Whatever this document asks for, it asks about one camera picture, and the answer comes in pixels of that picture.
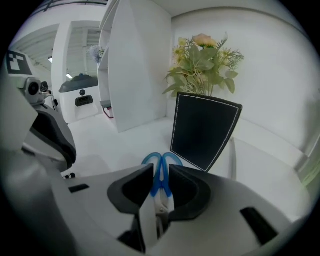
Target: blue scissor handle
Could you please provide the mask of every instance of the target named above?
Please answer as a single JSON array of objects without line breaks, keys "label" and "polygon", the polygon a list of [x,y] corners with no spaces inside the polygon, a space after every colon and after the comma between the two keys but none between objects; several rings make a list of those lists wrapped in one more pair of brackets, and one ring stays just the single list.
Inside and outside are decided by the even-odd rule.
[{"label": "blue scissor handle", "polygon": [[[175,155],[172,154],[170,152],[165,153],[163,156],[161,156],[161,154],[159,153],[151,153],[149,154],[143,161],[142,161],[142,165],[147,164],[147,162],[150,160],[150,158],[156,157],[158,158],[158,164],[156,166],[156,171],[155,171],[155,175],[153,178],[153,186],[151,189],[151,196],[155,197],[156,194],[158,193],[158,190],[160,188],[163,188],[166,196],[169,198],[172,195],[172,192],[169,188],[169,172],[168,172],[168,166],[167,166],[167,161],[166,158],[167,157],[171,157],[178,166],[183,166],[181,160]],[[163,165],[163,181],[160,180],[160,173],[161,173],[161,166]]]}]

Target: scissors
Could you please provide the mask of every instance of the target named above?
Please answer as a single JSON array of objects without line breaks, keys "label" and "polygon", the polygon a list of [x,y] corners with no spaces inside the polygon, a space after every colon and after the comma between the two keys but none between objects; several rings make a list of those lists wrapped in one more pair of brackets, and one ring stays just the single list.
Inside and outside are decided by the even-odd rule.
[{"label": "scissors", "polygon": [[151,158],[157,158],[153,186],[150,195],[154,198],[158,239],[169,227],[169,212],[174,210],[174,200],[169,187],[169,171],[167,158],[175,161],[176,165],[183,166],[181,160],[173,153],[167,152],[164,155],[154,152],[149,154],[143,161],[146,165]]}]

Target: railing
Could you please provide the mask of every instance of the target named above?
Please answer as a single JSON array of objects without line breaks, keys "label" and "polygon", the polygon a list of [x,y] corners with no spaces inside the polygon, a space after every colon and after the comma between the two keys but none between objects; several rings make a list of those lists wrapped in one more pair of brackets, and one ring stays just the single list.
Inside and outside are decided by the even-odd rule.
[{"label": "railing", "polygon": [[78,5],[107,5],[108,0],[45,0],[42,4],[38,6],[37,9],[30,15],[30,17],[41,13],[46,12],[47,10],[58,7],[58,6],[65,6],[65,5],[72,5],[72,4],[78,4]]}]

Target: black lens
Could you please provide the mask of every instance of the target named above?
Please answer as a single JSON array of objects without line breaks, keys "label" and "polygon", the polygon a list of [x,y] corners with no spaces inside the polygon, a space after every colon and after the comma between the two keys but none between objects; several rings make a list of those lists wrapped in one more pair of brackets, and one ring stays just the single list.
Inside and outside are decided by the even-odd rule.
[{"label": "black lens", "polygon": [[29,91],[29,94],[30,94],[31,96],[36,95],[37,92],[39,91],[39,84],[37,84],[36,82],[32,82],[32,83],[29,85],[28,91]]}]

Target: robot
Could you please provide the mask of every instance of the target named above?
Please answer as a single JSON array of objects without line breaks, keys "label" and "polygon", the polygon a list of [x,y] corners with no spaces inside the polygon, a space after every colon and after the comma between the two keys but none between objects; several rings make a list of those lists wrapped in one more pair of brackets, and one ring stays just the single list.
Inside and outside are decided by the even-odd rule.
[{"label": "robot", "polygon": [[167,183],[159,186],[170,189],[174,203],[160,210],[162,221],[151,193],[153,164],[62,179],[77,160],[72,133],[45,105],[32,72],[11,70],[5,66],[1,77],[0,114],[10,118],[0,133],[0,183],[13,210],[55,255],[267,255],[293,232],[246,186],[177,164],[165,167]]}]

